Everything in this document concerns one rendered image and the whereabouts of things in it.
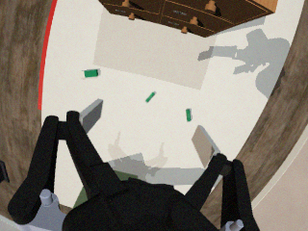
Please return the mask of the brown wooden drawer front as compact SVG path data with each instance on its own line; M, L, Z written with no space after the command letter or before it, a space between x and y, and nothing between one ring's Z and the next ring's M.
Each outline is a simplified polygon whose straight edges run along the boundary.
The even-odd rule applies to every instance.
M159 13L161 0L101 0L102 3L122 5L121 8L129 10L136 8L154 13ZM131 6L130 6L130 4Z
M127 10L127 9L121 8L121 6L111 5L111 4L104 4L104 5L108 8L108 10L111 13L129 16L128 19L130 20L135 20L135 18L138 18L138 19L155 22L155 23L158 22L159 15L157 13L151 13L151 12L146 12L146 11L132 9L132 8L129 8L129 10Z
M172 18L172 17L165 16L165 15L162 15L162 19L161 19L160 24L167 25L169 27L173 27L173 28L176 28L176 29L180 29L181 33L183 33L183 34L190 32L190 33L205 37L205 36L208 36L208 35L214 33L214 31L205 29L205 28L200 27L200 26L194 27L194 26L191 26L189 22L185 22L185 21L182 21L182 20L179 20L179 19L175 19L175 18Z
M186 4L205 13L215 14L238 23L253 16L267 13L265 9L248 0L172 0Z
M226 21L209 13L205 13L203 11L167 0L165 2L163 14L188 21L190 22L191 26L196 27L197 25L199 25L213 31L219 31L221 29L234 25L229 21Z

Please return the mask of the brown wooden chest of drawers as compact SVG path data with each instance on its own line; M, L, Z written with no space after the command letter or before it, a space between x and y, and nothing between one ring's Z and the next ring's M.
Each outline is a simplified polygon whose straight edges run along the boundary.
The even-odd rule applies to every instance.
M108 10L108 8L104 5L104 4L109 4L109 3L102 3L101 0L98 0L98 1L105 7L105 9L106 9L109 13L111 13L111 12ZM182 3L179 3L179 2L176 2L176 1L172 1L172 0L167 0L167 1L175 2L175 3L181 4L181 5L185 5L185 6L188 6L188 7L191 7L191 8L200 10L200 11L203 11L203 10L201 10L201 9L198 9L198 8L195 8L195 7L186 5L186 4L182 4ZM268 11L268 12L267 12L267 13L262 13L262 14L259 14L259 15L256 15L256 16L253 16L253 17L251 17L251 18L249 18L249 19L246 19L246 20L241 21L241 22L238 22L238 23L234 23L234 22L232 22L232 21L230 21L230 20L227 20L227 19L225 19L225 18L223 18L223 17L220 17L220 16L218 16L218 15L212 14L212 15L217 16L217 17L219 17L219 18L222 18L222 19L224 19L224 20L226 20L226 21L229 21L229 22L233 23L234 25L231 25L231 26L226 27L226 28L224 28L224 29L221 29L221 30L219 30L219 31L214 31L214 33L212 33L212 34L210 34L210 35L208 35L208 36L205 36L205 37L203 37L203 38L207 38L207 37L209 37L209 36L211 36L211 35L214 35L214 34L219 33L219 32L221 32L221 31L224 31L224 30L230 29L230 28L232 28L232 27L241 25L241 24L246 23L246 22L248 22L248 21L251 21L251 20L254 20L254 19L257 19L257 18L266 16L266 15L273 14L273 13L275 13L275 11L276 11L276 6L277 6L277 2L278 2L278 0L248 0L248 1L250 1L250 2L252 2L252 3L254 3L254 4L256 4L257 6L259 6L259 7L263 8L263 9L265 9L265 10ZM165 0L162 0L162 2L161 2L161 8L160 8L159 13L158 13L159 19L158 19L157 24L160 24L160 23L161 23L161 21L160 21L160 20L162 19L161 16L164 15L164 14L162 14L162 11L163 11L163 9L164 9L165 2L166 2ZM203 12L204 12L204 11L203 11Z

